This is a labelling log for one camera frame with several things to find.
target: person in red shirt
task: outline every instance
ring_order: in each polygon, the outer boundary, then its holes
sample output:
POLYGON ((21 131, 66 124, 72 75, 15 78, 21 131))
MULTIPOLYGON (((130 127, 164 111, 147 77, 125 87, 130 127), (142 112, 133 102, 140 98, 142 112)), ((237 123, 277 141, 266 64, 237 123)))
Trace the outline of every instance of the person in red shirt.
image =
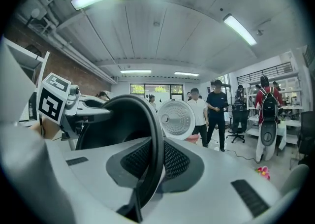
MULTIPOLYGON (((269 81, 268 78, 266 76, 262 76, 260 78, 260 83, 261 83, 261 87, 262 89, 265 90, 266 93, 270 93, 271 91, 271 87, 269 86, 269 81)), ((273 96, 274 98, 277 100, 277 105, 278 108, 281 107, 282 105, 282 97, 281 94, 279 93, 279 91, 276 88, 273 88, 273 96)), ((264 152, 265 149, 265 160, 269 160, 274 151, 275 151, 275 146, 276 146, 276 140, 274 140, 274 142, 272 143, 272 145, 270 146, 264 146, 261 142, 261 135, 260 135, 260 131, 261 131, 261 123, 263 122, 263 117, 262 117, 262 111, 261 111, 261 105, 263 102, 263 98, 264 98, 264 94, 262 90, 259 90, 256 96, 256 101, 255 101, 255 108, 257 110, 259 110, 259 119, 258 119, 258 123, 259 123, 259 137, 258 137, 258 143, 257 143, 257 148, 256 148, 256 161, 259 162, 261 159, 261 156, 264 152)))

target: speaker grille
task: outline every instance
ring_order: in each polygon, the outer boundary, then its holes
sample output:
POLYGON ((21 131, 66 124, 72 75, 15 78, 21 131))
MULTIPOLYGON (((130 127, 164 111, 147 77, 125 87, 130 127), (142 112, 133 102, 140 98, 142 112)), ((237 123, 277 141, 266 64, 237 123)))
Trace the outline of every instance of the speaker grille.
POLYGON ((138 179, 141 178, 149 164, 150 145, 151 141, 148 141, 137 150, 124 156, 121 160, 122 167, 138 179))
POLYGON ((164 154, 165 177, 167 180, 176 178, 188 169, 190 159, 167 142, 164 142, 164 154))

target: window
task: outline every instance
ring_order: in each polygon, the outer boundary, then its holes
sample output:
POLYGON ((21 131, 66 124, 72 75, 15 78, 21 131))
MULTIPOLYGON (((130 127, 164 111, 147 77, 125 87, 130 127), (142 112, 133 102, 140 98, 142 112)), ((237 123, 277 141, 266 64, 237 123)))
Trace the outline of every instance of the window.
POLYGON ((149 95, 155 96, 155 104, 157 109, 161 104, 169 99, 184 100, 183 85, 170 85, 170 84, 131 84, 130 93, 139 95, 145 99, 149 95))
POLYGON ((131 84, 130 85, 130 93, 133 95, 139 95, 144 97, 144 84, 131 84))
POLYGON ((172 94, 182 94, 183 93, 183 85, 171 85, 171 93, 172 94))
POLYGON ((221 80, 221 82, 222 82, 222 83, 225 83, 224 76, 220 76, 220 77, 218 77, 218 78, 217 78, 217 80, 221 80))

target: pipe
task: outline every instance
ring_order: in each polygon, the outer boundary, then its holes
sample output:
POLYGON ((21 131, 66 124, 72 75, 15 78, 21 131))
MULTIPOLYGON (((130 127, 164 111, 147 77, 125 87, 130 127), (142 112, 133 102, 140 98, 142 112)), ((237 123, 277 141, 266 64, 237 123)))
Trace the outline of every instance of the pipe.
POLYGON ((84 68, 88 69, 98 77, 110 82, 111 84, 116 84, 112 78, 108 78, 106 73, 102 72, 101 70, 95 71, 96 69, 93 68, 90 65, 87 65, 85 61, 83 61, 81 58, 78 58, 76 54, 74 54, 72 51, 70 51, 67 47, 65 47, 60 41, 58 41, 56 38, 52 36, 47 36, 47 38, 57 47, 59 48, 62 52, 64 52, 69 58, 72 60, 76 61, 78 64, 82 65, 84 68))
MULTIPOLYGON (((49 24, 49 26, 55 31, 56 30, 56 26, 50 22, 47 18, 43 17, 43 19, 45 20, 46 23, 49 24)), ((63 37, 61 37, 59 34, 57 34, 56 32, 52 32, 50 35, 47 36, 51 41, 52 41, 52 37, 54 39, 56 39, 59 43, 61 43, 62 45, 58 45, 58 48, 61 49, 64 52, 67 52, 67 54, 71 55, 74 58, 79 58, 79 62, 80 64, 84 64, 84 67, 89 69, 91 72, 97 74, 99 77, 102 76, 102 79, 105 79, 106 81, 108 81, 111 84, 117 84, 117 82, 115 80, 113 80, 109 75, 107 75, 106 73, 104 73, 101 69, 99 69, 96 65, 94 65, 91 61, 89 61, 87 58, 85 58, 80 52, 78 52, 73 46, 71 46, 63 37)))
POLYGON ((42 7, 44 7, 45 10, 47 11, 47 15, 48 15, 49 19, 54 23, 55 26, 58 26, 59 25, 59 21, 57 20, 57 18, 55 18, 53 12, 51 11, 51 9, 47 5, 47 3, 44 2, 44 0, 38 0, 38 1, 42 5, 42 7))

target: white robot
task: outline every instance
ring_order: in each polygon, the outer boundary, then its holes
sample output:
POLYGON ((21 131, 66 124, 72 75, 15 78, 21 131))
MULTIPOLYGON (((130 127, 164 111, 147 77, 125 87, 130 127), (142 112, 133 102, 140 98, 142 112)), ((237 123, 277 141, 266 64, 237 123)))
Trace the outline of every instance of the white robot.
MULTIPOLYGON (((262 76, 262 87, 269 86, 269 81, 266 76, 262 76)), ((259 117, 262 117, 262 122, 259 125, 259 137, 256 148, 256 160, 260 161, 265 155, 265 160, 269 160, 275 151, 277 138, 277 115, 280 103, 274 96, 274 88, 270 87, 270 92, 260 89, 262 93, 262 103, 257 103, 256 109, 259 110, 259 117)))
MULTIPOLYGON (((1 51, 0 59, 9 54, 1 51)), ((8 99, 28 85, 22 75, 15 86, 7 85, 22 72, 17 64, 1 61, 0 67, 8 99)), ((143 98, 123 95, 100 103, 54 74, 43 81, 39 112, 70 138, 79 133, 79 147, 66 153, 56 142, 2 117, 3 173, 15 197, 45 223, 208 223, 209 216, 214 223, 270 223, 297 194, 293 190, 283 197, 229 155, 167 137, 143 98), (87 123, 82 131, 81 123, 87 123), (225 209, 227 214, 220 214, 225 209)), ((174 132, 189 128, 187 105, 168 105, 160 115, 163 124, 173 122, 174 132)))

